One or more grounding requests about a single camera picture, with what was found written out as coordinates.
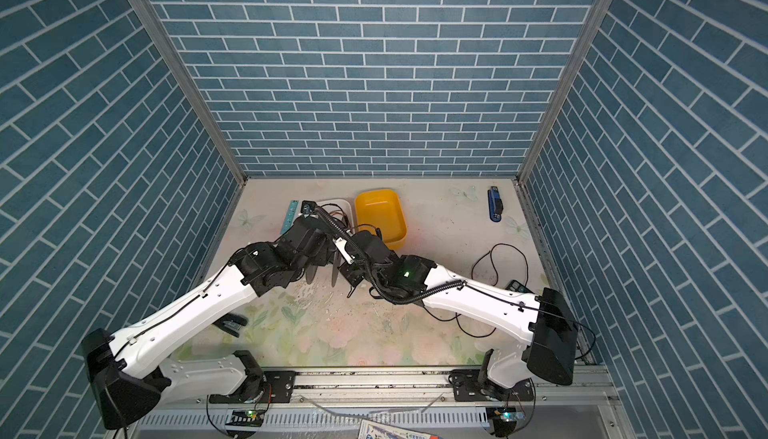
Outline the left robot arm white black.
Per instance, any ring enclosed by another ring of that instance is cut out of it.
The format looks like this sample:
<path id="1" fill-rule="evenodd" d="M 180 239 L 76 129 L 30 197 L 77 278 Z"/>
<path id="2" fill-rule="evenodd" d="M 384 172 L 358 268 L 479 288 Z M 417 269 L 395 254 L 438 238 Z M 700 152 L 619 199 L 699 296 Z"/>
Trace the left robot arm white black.
<path id="1" fill-rule="evenodd" d="M 114 332 L 89 332 L 81 349 L 104 427 L 126 430 L 162 402 L 198 396 L 216 403 L 263 400 L 270 388 L 245 350 L 187 365 L 169 357 L 210 325 L 237 335 L 248 322 L 237 308 L 309 279 L 332 261 L 337 240 L 348 237 L 332 217 L 301 215 L 277 240 L 237 249 L 211 278 L 150 316 Z"/>

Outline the grey cable spool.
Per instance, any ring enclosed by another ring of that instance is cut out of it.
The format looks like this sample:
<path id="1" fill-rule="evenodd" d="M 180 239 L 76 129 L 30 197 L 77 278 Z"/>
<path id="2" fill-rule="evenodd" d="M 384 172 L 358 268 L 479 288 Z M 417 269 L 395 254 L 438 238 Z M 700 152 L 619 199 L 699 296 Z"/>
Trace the grey cable spool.
<path id="1" fill-rule="evenodd" d="M 331 287 L 335 287 L 340 276 L 340 266 L 343 262 L 341 253 L 335 246 L 330 246 L 325 252 L 319 253 L 311 259 L 305 268 L 305 280 L 313 284 L 317 276 L 321 281 L 326 281 Z"/>

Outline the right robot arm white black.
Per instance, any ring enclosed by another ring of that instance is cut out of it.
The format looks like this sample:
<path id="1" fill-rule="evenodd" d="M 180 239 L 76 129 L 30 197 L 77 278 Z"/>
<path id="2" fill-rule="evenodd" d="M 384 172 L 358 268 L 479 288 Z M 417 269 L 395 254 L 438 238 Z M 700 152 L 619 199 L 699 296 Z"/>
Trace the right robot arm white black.
<path id="1" fill-rule="evenodd" d="M 573 383 L 578 336 L 586 326 L 559 291 L 490 286 L 420 256 L 399 256 L 365 230 L 342 233 L 334 244 L 343 257 L 342 275 L 351 282 L 368 281 L 377 298 L 453 312 L 513 337 L 511 349 L 493 350 L 485 364 L 485 379 L 494 385 L 510 389 L 532 376 L 555 385 Z"/>

